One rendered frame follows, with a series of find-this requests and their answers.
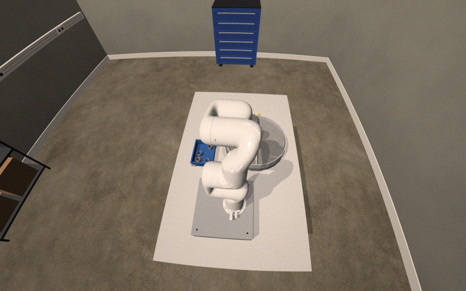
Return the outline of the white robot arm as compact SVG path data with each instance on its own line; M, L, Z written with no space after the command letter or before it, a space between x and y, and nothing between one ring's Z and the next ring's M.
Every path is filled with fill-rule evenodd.
M224 198L222 205L230 221L246 208L248 167L258 154L261 134L259 118L245 101L216 99L202 118L199 136L204 144L235 147L222 161L206 162L201 173L206 194Z

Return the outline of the blue crate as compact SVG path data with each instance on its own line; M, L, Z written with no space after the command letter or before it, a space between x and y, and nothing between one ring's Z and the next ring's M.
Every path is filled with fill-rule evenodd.
M201 139L196 139L190 163L195 164L196 166L203 167L204 164L205 164L205 159L206 158L208 158L210 161L214 161L216 146L212 146L212 147L213 147L213 149L209 150L208 149L208 144L202 143ZM198 151L202 151L202 156L198 156L198 154L197 154ZM200 157L201 162L197 162L196 157Z

